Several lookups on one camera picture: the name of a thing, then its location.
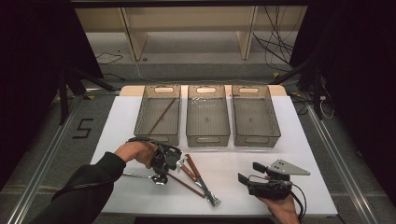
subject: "black sleeve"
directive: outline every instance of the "black sleeve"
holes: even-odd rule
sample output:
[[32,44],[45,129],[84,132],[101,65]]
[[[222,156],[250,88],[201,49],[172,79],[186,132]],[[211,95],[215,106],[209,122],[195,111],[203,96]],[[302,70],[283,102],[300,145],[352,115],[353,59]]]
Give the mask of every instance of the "black sleeve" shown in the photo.
[[[106,152],[95,165],[83,165],[70,177],[65,188],[108,180],[117,180],[126,163],[117,155]],[[105,206],[114,184],[95,188],[70,190],[53,200],[31,223],[93,223]]]

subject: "human hand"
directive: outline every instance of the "human hand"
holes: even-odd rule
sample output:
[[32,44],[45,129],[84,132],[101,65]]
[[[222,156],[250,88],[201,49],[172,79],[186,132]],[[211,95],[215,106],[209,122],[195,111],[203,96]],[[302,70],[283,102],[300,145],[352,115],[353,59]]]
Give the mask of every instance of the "human hand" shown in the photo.
[[149,142],[127,142],[120,146],[114,154],[119,156],[125,162],[137,160],[151,168],[150,162],[157,146]]
[[272,201],[257,197],[268,205],[268,210],[279,220],[281,224],[300,223],[297,218],[294,200],[291,194],[285,200]]

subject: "white tabletop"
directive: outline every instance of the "white tabletop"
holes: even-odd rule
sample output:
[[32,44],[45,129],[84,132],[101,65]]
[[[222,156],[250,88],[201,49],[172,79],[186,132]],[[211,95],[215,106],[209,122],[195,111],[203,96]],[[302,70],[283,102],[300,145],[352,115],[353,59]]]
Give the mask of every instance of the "white tabletop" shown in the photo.
[[[227,100],[229,115],[231,115],[229,92]],[[93,154],[92,163],[99,161],[106,151],[115,151],[134,136],[134,125],[140,102],[141,97],[138,96],[116,97]],[[268,166],[281,159],[311,173],[311,175],[291,176],[291,181],[304,191],[307,200],[306,216],[335,216],[337,211],[291,99],[288,96],[273,96],[273,104],[282,134],[275,147],[235,147],[233,123],[230,119],[232,135],[227,147],[189,148],[186,137],[187,95],[182,92],[180,145],[178,147],[183,153],[191,155],[208,188],[221,199],[221,205],[212,207],[206,199],[199,197],[170,177],[165,186],[158,186],[150,179],[122,176],[115,183],[114,191],[103,212],[162,217],[265,217],[270,215],[266,205],[248,194],[247,187],[238,182],[237,174],[263,176],[252,169],[254,161]],[[154,175],[152,170],[147,170],[136,161],[128,162],[125,172]],[[171,173],[201,191],[183,172],[178,174],[172,171]],[[295,187],[293,187],[293,192],[304,203],[301,192]]]

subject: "metal tongs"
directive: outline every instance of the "metal tongs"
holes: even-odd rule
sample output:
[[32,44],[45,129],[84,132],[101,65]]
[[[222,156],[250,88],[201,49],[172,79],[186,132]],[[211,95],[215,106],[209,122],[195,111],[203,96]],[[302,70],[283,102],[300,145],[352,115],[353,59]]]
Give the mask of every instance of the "metal tongs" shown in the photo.
[[[193,172],[190,171],[190,169],[184,165],[184,160],[187,160]],[[219,206],[221,204],[221,200],[219,200],[207,188],[204,180],[201,178],[201,175],[199,174],[194,162],[192,161],[190,154],[186,154],[183,159],[177,162],[177,172],[180,172],[180,169],[182,169],[194,181],[194,183],[204,191],[205,197],[213,205],[213,207]]]

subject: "aluminum rail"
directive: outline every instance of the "aluminum rail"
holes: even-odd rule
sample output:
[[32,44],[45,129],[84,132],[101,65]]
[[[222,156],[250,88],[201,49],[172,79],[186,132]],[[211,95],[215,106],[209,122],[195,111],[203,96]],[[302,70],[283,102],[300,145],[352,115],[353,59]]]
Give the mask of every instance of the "aluminum rail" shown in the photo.
[[55,136],[53,137],[44,158],[41,160],[40,164],[38,165],[37,169],[35,170],[35,174],[33,175],[31,181],[26,187],[26,190],[22,194],[20,200],[18,201],[17,205],[15,206],[14,210],[12,211],[9,219],[8,224],[17,224],[22,223],[24,217],[26,216],[27,211],[29,210],[30,205],[35,198],[35,195],[40,187],[50,165],[52,164],[53,158],[56,155],[62,141],[64,140],[64,136],[66,131],[68,130],[71,120],[73,119],[76,109],[82,102],[82,96],[76,96],[73,100],[73,104],[70,108],[70,116],[64,122],[63,125],[59,126],[58,131],[56,132]]
[[[309,98],[309,96],[306,94],[304,94],[304,97],[307,99]],[[330,136],[330,133],[327,130],[323,120],[318,119],[312,106],[308,106],[307,108],[309,111],[309,116],[311,117],[315,127],[317,128],[320,138],[322,139],[332,159],[335,169],[340,175],[341,180],[343,181],[344,186],[346,187],[346,190],[349,194],[349,197],[355,204],[355,207],[359,215],[361,216],[362,222],[367,224],[379,223],[377,218],[375,217],[373,209],[371,208],[369,202],[361,191],[361,188],[353,177],[353,174],[349,171],[347,163],[344,161],[340,151],[337,148],[337,145],[332,140],[332,137]]]

